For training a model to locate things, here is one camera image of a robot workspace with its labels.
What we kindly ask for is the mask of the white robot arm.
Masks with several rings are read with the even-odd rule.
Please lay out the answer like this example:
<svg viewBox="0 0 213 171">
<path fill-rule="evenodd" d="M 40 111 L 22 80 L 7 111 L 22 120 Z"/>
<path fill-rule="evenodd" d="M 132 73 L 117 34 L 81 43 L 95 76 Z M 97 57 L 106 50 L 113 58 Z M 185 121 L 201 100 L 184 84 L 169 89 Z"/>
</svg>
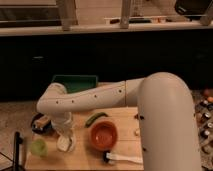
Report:
<svg viewBox="0 0 213 171">
<path fill-rule="evenodd" d="M 202 171 L 193 98 L 175 74 L 157 72 L 71 94 L 51 83 L 37 102 L 37 110 L 52 117 L 126 106 L 138 108 L 144 171 Z"/>
</svg>

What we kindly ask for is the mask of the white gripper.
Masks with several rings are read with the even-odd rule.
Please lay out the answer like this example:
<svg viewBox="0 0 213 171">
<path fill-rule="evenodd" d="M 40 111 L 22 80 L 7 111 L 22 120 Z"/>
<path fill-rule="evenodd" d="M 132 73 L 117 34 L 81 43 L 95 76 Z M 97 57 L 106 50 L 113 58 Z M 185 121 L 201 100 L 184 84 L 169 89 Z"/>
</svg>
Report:
<svg viewBox="0 0 213 171">
<path fill-rule="evenodd" d="M 51 124 L 54 130 L 62 136 L 72 135 L 73 116 L 70 112 L 51 117 Z"/>
</svg>

